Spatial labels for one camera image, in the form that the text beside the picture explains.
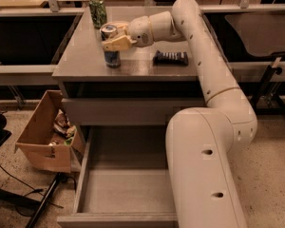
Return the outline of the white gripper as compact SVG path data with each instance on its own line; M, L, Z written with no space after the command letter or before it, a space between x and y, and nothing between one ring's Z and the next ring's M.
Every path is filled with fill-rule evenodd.
M154 43L148 16L136 18L130 23L126 21L113 21L107 23L105 28L108 32L128 32L130 36L122 35L102 41L104 51L128 50L133 45L138 48L144 48Z

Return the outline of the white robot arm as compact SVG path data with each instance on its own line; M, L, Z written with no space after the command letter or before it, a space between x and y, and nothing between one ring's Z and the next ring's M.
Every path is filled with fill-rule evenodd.
M179 228L247 228L227 160L247 146L257 116L223 59L195 0L176 0L170 11L103 25L102 47L121 51L185 39L204 97L203 107L175 114L166 129L166 156Z

